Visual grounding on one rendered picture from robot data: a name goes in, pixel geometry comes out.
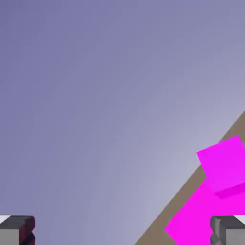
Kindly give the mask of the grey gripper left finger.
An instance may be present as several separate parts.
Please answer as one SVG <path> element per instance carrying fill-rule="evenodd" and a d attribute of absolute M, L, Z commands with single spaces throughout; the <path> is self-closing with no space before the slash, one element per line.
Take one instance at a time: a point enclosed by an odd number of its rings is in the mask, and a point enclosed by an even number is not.
<path fill-rule="evenodd" d="M 35 245 L 35 217 L 0 215 L 0 245 Z"/>

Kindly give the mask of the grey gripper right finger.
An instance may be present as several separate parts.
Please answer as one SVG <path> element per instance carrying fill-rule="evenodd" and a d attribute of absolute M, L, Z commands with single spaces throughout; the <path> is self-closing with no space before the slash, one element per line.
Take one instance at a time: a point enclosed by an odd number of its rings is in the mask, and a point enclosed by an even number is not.
<path fill-rule="evenodd" d="M 210 245 L 245 245 L 245 215 L 212 216 Z"/>

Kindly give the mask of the small magenta cube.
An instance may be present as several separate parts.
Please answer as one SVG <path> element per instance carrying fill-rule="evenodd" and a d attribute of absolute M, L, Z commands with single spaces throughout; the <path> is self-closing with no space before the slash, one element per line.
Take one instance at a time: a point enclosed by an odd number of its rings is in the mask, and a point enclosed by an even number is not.
<path fill-rule="evenodd" d="M 206 181 L 221 199 L 245 192 L 245 146 L 238 135 L 197 152 Z"/>

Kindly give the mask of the large magenta box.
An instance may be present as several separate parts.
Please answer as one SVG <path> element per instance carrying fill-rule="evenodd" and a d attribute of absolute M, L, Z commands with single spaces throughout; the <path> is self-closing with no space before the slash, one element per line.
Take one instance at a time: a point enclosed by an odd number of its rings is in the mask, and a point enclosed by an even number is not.
<path fill-rule="evenodd" d="M 210 245 L 210 218 L 245 215 L 245 192 L 220 199 L 204 181 L 166 226 L 177 245 Z"/>

